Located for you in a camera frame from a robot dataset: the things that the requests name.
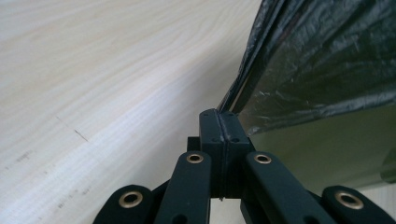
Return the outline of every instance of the black tarp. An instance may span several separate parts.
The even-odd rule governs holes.
[[[396,103],[396,1],[262,1],[220,110],[247,134]]]

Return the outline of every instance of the plastic sheet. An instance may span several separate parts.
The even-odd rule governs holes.
[[[396,1],[263,1],[219,106],[247,134],[396,103]]]

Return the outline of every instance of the brass grommet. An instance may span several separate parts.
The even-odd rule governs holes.
[[[364,207],[363,202],[356,196],[346,192],[338,191],[335,193],[335,199],[345,207],[359,210]]]
[[[134,197],[134,199],[129,202],[128,196]],[[119,204],[123,208],[132,208],[138,206],[143,201],[143,195],[139,191],[129,191],[124,194],[119,199]]]
[[[190,163],[200,163],[204,160],[204,157],[198,154],[191,154],[187,157],[187,161]]]
[[[254,157],[254,160],[261,164],[268,164],[272,161],[270,157],[265,156],[265,155],[256,155]]]

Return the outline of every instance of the wooden floor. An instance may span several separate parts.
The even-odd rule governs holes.
[[[260,1],[0,2],[0,223],[92,223],[167,180],[236,78]],[[212,223],[243,223],[238,202]]]

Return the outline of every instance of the wood grain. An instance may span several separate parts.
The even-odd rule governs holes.
[[[259,4],[0,2],[0,222],[92,223],[116,189],[168,179]]]

